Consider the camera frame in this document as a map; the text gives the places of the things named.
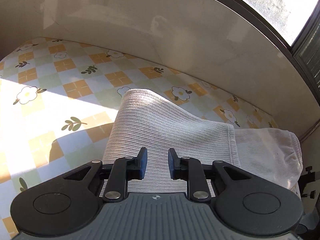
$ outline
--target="white cloth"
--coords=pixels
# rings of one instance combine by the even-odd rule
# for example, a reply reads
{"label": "white cloth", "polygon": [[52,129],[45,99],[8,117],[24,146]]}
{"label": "white cloth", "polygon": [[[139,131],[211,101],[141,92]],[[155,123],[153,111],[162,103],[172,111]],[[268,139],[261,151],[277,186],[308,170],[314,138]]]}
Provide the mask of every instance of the white cloth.
{"label": "white cloth", "polygon": [[197,158],[203,164],[223,160],[290,189],[302,171],[298,139],[288,131],[261,130],[265,132],[235,131],[230,124],[195,117],[150,90],[132,89],[122,98],[103,163],[136,156],[141,147],[146,147],[145,178],[129,181],[128,191],[185,192],[185,181],[170,178],[168,149],[173,147],[179,157]]}

